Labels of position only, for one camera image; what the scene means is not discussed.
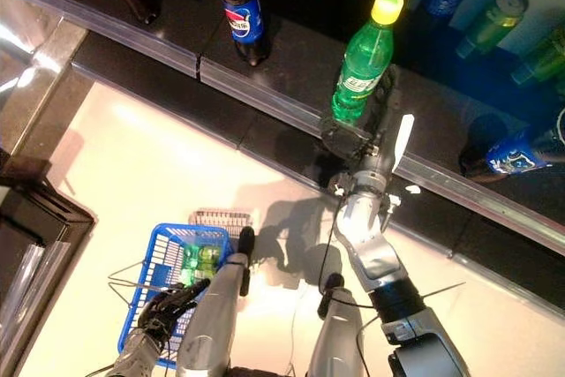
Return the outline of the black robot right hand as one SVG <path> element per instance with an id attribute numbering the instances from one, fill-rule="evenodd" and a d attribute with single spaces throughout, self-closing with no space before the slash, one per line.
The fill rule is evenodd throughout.
<path id="1" fill-rule="evenodd" d="M 401 120 L 398 77 L 398 67 L 390 65 L 355 124 L 339 121 L 331 109 L 322 113 L 320 134 L 328 151 L 346 162 L 357 162 L 366 155 L 376 156 L 385 150 L 387 139 L 395 138 L 394 132 Z"/>

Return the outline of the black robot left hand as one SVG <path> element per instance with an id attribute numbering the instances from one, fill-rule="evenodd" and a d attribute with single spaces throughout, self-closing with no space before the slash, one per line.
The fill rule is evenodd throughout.
<path id="1" fill-rule="evenodd" d="M 176 283 L 155 295 L 146 304 L 138 319 L 138 328 L 163 349 L 172 337 L 178 319 L 197 305 L 196 298 L 211 283 L 208 278 L 190 286 Z"/>

